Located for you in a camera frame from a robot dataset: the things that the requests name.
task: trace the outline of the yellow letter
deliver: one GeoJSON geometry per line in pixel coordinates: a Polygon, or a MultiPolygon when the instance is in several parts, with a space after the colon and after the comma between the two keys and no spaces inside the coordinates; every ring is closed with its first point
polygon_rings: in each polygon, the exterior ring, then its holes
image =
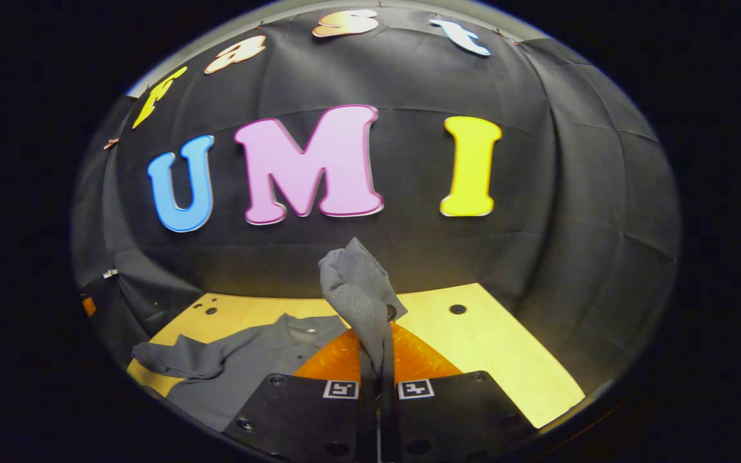
{"type": "Polygon", "coordinates": [[[456,141],[450,194],[439,210],[448,217],[482,216],[493,210],[488,196],[491,184],[493,144],[502,138],[497,124],[476,117],[449,117],[444,128],[456,141]]]}
{"type": "Polygon", "coordinates": [[[371,19],[376,15],[373,10],[351,10],[331,13],[320,19],[321,26],[314,28],[317,37],[332,35],[361,34],[376,29],[379,21],[371,19]]]}
{"type": "Polygon", "coordinates": [[[264,41],[264,35],[257,35],[249,39],[244,39],[238,44],[230,45],[226,49],[221,50],[217,55],[217,59],[205,68],[205,73],[212,74],[232,62],[240,62],[248,58],[253,58],[259,52],[265,50],[265,47],[262,46],[262,42],[264,41]]]}
{"type": "Polygon", "coordinates": [[[142,110],[139,111],[139,117],[136,118],[136,122],[133,123],[133,129],[136,128],[136,126],[142,122],[142,120],[146,120],[146,118],[153,113],[153,109],[155,107],[153,106],[153,103],[158,102],[158,100],[161,100],[163,96],[165,96],[165,93],[167,93],[167,89],[170,88],[171,83],[173,83],[173,80],[176,79],[176,77],[181,76],[185,73],[185,71],[188,70],[188,67],[185,66],[181,68],[179,71],[176,71],[173,74],[170,74],[170,77],[162,81],[159,85],[156,85],[156,87],[153,88],[153,90],[150,93],[150,96],[147,97],[147,101],[145,102],[145,105],[142,106],[142,110]]]}

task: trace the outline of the foam letter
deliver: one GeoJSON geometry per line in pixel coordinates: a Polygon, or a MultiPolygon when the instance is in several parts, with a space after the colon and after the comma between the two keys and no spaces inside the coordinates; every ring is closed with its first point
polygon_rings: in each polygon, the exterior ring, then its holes
{"type": "Polygon", "coordinates": [[[371,19],[376,15],[373,10],[350,10],[331,13],[320,19],[320,26],[314,28],[317,37],[332,35],[361,34],[376,29],[379,21],[371,19]]]}
{"type": "Polygon", "coordinates": [[[232,62],[241,62],[245,61],[245,59],[253,58],[261,53],[262,50],[265,50],[265,47],[262,46],[262,42],[264,41],[264,35],[257,35],[249,39],[244,39],[237,44],[230,45],[219,52],[217,59],[205,68],[205,73],[212,74],[232,62]]]}
{"type": "Polygon", "coordinates": [[[465,50],[478,53],[479,55],[491,55],[490,50],[473,43],[471,40],[472,37],[474,39],[479,39],[479,36],[470,30],[462,29],[462,26],[459,26],[459,24],[451,23],[450,21],[440,21],[438,19],[432,19],[430,22],[436,26],[441,26],[442,30],[444,30],[444,34],[447,35],[453,43],[459,45],[465,50]]]}
{"type": "Polygon", "coordinates": [[[298,216],[306,217],[313,208],[323,173],[327,192],[318,205],[323,214],[350,217],[382,210],[382,196],[373,190],[368,159],[368,132],[377,114],[376,108],[365,105],[328,109],[305,152],[275,118],[239,129],[234,139],[244,146],[250,185],[245,220],[268,225],[285,219],[288,209],[277,203],[274,186],[280,188],[298,216]]]}
{"type": "Polygon", "coordinates": [[[483,118],[462,116],[447,118],[444,128],[456,141],[456,155],[450,194],[439,210],[448,217],[488,215],[493,210],[488,196],[493,144],[502,138],[502,129],[483,118]]]}
{"type": "Polygon", "coordinates": [[[176,156],[172,152],[158,156],[147,166],[151,177],[153,201],[156,213],[164,226],[174,232],[192,232],[208,222],[214,208],[214,193],[211,191],[211,176],[208,169],[208,149],[214,144],[214,136],[202,135],[182,146],[182,158],[188,159],[190,191],[194,197],[187,209],[176,205],[173,194],[173,179],[170,167],[176,156]]]}
{"type": "Polygon", "coordinates": [[[142,106],[142,110],[139,111],[139,117],[136,118],[136,122],[133,123],[132,129],[135,129],[136,126],[142,122],[142,120],[146,120],[146,118],[152,114],[153,109],[155,107],[153,106],[153,103],[158,102],[158,100],[161,100],[163,96],[165,96],[165,93],[167,93],[168,88],[170,88],[170,85],[173,83],[173,80],[176,79],[176,77],[181,76],[185,73],[185,71],[188,70],[188,67],[185,66],[181,68],[179,71],[176,71],[173,74],[170,74],[170,77],[162,81],[159,85],[156,85],[156,87],[153,87],[153,90],[151,91],[150,95],[147,97],[147,101],[145,102],[145,105],[142,106]]]}

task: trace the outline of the black background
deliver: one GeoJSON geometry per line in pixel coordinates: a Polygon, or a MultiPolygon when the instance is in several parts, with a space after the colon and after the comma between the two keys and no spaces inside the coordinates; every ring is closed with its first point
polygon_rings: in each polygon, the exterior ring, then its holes
{"type": "MultiPolygon", "coordinates": [[[[617,392],[624,404],[546,461],[741,461],[741,3],[670,5],[507,5],[638,104],[686,227],[672,310],[623,388],[635,393],[617,392]]],[[[0,460],[235,460],[101,349],[77,298],[68,221],[80,153],[115,98],[246,9],[0,3],[0,460]]]]}

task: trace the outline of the gray cloth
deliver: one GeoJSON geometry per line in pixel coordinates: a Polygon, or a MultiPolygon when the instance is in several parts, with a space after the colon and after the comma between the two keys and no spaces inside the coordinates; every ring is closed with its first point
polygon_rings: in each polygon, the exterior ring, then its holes
{"type": "Polygon", "coordinates": [[[337,316],[298,319],[283,314],[206,345],[179,335],[173,346],[141,343],[133,358],[148,370],[187,378],[168,401],[215,431],[223,431],[270,373],[293,374],[346,331],[337,316]]]}
{"type": "Polygon", "coordinates": [[[356,331],[374,370],[381,372],[385,339],[390,338],[387,306],[396,308],[393,320],[408,313],[390,286],[388,273],[356,238],[345,249],[327,253],[318,265],[324,298],[356,331]]]}

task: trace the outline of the shirt sleeve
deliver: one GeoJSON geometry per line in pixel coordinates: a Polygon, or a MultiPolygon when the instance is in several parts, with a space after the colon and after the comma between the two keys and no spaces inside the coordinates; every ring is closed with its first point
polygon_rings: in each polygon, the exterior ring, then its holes
{"type": "Polygon", "coordinates": [[[165,376],[204,380],[224,370],[224,360],[247,345],[261,326],[243,329],[212,343],[202,343],[180,334],[173,346],[139,343],[131,356],[148,370],[165,376]]]}

